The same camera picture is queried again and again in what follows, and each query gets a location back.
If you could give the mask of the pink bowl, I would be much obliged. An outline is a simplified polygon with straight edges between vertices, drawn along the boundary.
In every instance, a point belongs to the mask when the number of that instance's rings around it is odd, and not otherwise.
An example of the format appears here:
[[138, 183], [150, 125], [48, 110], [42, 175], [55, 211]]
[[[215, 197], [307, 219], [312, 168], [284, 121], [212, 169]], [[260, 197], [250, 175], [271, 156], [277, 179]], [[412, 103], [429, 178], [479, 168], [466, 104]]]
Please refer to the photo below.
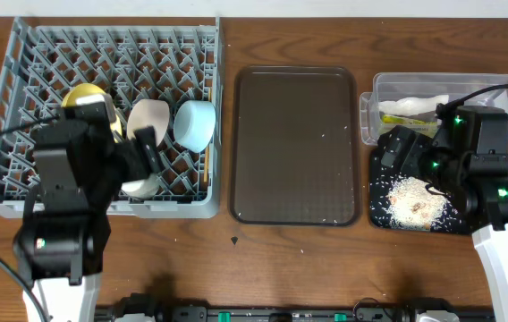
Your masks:
[[152, 126], [155, 130], [156, 145], [159, 146], [168, 130], [170, 121], [169, 105], [162, 100], [142, 99], [132, 108], [127, 121], [126, 135], [134, 139], [134, 132]]

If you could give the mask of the light blue bowl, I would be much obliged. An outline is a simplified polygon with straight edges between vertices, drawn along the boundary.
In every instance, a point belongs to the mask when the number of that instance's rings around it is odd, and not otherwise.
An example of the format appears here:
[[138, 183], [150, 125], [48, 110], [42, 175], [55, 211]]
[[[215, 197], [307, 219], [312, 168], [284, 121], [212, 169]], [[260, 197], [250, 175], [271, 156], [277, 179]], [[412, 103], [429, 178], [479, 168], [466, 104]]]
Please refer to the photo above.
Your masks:
[[188, 100], [174, 118], [174, 139], [180, 146], [199, 153], [210, 142], [215, 125], [216, 112], [211, 102]]

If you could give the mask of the white napkin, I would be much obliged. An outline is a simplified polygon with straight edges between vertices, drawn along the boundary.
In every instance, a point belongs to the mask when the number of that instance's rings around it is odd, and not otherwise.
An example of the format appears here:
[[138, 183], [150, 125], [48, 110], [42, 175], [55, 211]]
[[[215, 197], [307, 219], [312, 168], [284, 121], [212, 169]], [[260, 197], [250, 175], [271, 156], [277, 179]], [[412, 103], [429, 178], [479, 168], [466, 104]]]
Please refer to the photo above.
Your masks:
[[448, 95], [438, 95], [429, 98], [405, 97], [397, 101], [381, 101], [377, 104], [380, 112], [398, 116], [412, 116], [434, 112], [439, 104], [449, 102]]

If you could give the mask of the yellow plate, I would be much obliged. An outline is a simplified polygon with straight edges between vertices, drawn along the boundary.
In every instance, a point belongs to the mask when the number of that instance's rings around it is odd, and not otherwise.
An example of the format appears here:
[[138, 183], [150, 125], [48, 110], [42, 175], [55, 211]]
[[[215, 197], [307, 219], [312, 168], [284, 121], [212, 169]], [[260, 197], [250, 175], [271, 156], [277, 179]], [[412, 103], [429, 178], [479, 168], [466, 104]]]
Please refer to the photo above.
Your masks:
[[[92, 94], [106, 94], [99, 86], [90, 84], [90, 83], [82, 83], [74, 87], [63, 99], [63, 106], [74, 105], [74, 101], [77, 97], [83, 97]], [[123, 126], [116, 112], [117, 119], [114, 123], [109, 124], [109, 128], [111, 133], [114, 136], [114, 142], [119, 143], [123, 140]]]

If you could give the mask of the green orange snack wrapper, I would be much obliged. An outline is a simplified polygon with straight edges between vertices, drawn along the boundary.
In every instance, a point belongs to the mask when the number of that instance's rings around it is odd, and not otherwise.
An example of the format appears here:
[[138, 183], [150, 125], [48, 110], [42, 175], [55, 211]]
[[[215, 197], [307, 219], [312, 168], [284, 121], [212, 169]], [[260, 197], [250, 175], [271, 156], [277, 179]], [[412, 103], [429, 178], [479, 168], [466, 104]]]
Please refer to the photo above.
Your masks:
[[383, 123], [391, 123], [391, 124], [403, 124], [403, 125], [436, 125], [436, 122], [426, 122], [417, 119], [411, 119], [408, 117], [398, 116], [398, 115], [390, 115], [384, 114], [381, 117]]

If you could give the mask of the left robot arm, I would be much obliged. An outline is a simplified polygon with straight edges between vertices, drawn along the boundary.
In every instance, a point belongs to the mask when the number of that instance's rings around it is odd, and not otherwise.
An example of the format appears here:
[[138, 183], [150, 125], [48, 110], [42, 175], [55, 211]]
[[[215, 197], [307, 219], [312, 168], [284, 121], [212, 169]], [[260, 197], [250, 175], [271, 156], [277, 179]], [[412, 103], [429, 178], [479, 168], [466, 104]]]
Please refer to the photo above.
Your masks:
[[148, 125], [117, 143], [106, 121], [64, 120], [36, 131], [40, 177], [13, 240], [30, 321], [91, 321], [111, 233], [107, 210], [125, 182], [157, 170]]

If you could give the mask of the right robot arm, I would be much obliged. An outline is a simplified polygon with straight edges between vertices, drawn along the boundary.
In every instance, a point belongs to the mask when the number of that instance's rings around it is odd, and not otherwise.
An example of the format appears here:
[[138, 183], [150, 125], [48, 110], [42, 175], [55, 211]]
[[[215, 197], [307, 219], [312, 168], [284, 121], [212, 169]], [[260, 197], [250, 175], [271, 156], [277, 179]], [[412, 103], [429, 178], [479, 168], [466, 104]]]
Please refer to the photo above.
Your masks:
[[436, 115], [433, 137], [402, 125], [381, 135], [373, 168], [423, 181], [458, 211], [486, 272], [495, 319], [508, 321], [508, 114], [440, 105]]

